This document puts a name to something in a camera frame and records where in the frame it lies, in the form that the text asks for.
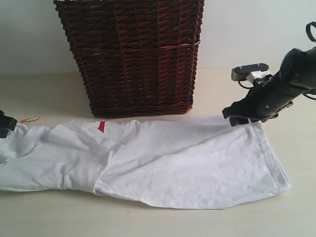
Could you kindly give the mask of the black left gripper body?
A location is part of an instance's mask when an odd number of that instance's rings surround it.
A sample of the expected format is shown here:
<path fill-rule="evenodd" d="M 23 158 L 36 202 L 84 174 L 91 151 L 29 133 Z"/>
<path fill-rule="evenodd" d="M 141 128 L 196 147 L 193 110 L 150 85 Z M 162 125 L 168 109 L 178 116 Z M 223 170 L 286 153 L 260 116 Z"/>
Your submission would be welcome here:
<path fill-rule="evenodd" d="M 0 111 L 0 137 L 7 137 L 7 118 L 3 111 Z"/>

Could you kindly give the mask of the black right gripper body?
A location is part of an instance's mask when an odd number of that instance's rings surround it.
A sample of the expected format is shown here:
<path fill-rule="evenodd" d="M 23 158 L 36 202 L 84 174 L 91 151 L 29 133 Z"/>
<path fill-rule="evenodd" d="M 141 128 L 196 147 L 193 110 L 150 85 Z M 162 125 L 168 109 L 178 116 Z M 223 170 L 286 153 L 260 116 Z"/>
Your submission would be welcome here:
<path fill-rule="evenodd" d="M 251 89 L 244 98 L 245 117 L 252 120 L 269 120 L 294 99 L 294 87 L 274 75 Z"/>

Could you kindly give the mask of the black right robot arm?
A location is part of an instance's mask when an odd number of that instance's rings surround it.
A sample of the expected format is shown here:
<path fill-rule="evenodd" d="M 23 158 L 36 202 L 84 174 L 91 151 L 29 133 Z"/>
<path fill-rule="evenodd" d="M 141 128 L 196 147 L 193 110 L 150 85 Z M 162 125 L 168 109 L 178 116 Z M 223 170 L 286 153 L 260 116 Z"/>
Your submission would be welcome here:
<path fill-rule="evenodd" d="M 252 86 L 243 99 L 222 110 L 223 117 L 231 126 L 266 122 L 292 106 L 298 96 L 311 98 L 316 93 L 316 50 L 290 50 L 274 75 L 268 65 L 252 64 L 233 68 L 231 78 Z"/>

